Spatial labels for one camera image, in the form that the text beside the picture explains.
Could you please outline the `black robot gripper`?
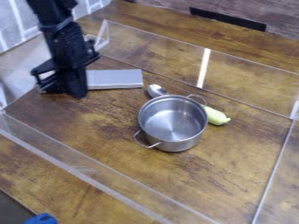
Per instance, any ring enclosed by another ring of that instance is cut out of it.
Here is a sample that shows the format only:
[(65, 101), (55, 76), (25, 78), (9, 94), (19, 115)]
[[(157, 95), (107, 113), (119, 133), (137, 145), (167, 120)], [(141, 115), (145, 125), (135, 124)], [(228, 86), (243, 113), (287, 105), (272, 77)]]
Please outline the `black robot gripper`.
[[(76, 99), (88, 93), (85, 66), (99, 58), (95, 42), (84, 39), (72, 10), (76, 0), (25, 0), (39, 21), (51, 58), (33, 70), (37, 89), (43, 94), (61, 94)], [(40, 74), (55, 71), (41, 79)]]

